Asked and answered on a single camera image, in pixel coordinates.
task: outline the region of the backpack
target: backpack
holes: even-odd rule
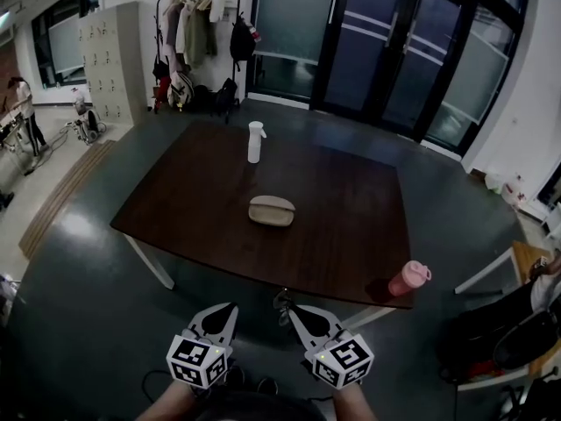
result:
[[[236,90],[238,90],[238,85],[231,78],[228,78],[217,92],[213,111],[218,115],[228,112],[236,102]]]
[[[244,18],[240,14],[234,24],[230,40],[230,53],[236,66],[238,66],[238,72],[240,71],[238,62],[251,59],[254,50],[255,39],[252,36],[250,27],[247,26]]]
[[[171,107],[174,103],[189,104],[193,98],[193,84],[183,72],[173,72],[172,81],[167,90],[167,102]]]

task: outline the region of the wooden floor strip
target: wooden floor strip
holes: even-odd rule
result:
[[[85,154],[82,155],[82,157],[70,168],[70,170],[68,170],[64,178],[57,184],[51,195],[49,195],[41,206],[41,210],[37,212],[33,221],[25,231],[25,234],[19,243],[22,251],[25,252],[31,248],[31,244],[34,242],[35,237],[39,235],[41,226],[48,223],[48,220],[51,217],[50,210],[57,204],[59,199],[65,198],[65,192],[67,192],[68,188],[74,186],[75,180],[79,178],[80,170],[97,155],[100,148],[100,145],[94,144]]]
[[[114,144],[115,141],[106,140],[102,144],[91,146],[57,184],[19,241],[19,248],[27,259],[31,259],[49,226],[69,198],[86,181],[91,171],[103,160]]]

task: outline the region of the wooden table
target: wooden table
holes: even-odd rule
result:
[[[411,308],[388,281],[410,259],[395,168],[270,136],[247,162],[245,129],[195,122],[132,192],[111,226],[168,288],[146,244],[280,288],[337,300]],[[286,198],[288,228],[248,215],[254,196]]]

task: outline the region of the pink water bottle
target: pink water bottle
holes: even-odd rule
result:
[[[394,276],[387,288],[392,295],[400,296],[412,289],[418,289],[426,281],[430,281],[431,277],[427,267],[416,260],[411,260],[405,264],[398,275]]]

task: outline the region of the white spray bottle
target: white spray bottle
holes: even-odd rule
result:
[[[249,145],[247,146],[247,161],[257,164],[261,155],[261,138],[266,138],[261,122],[249,124]]]

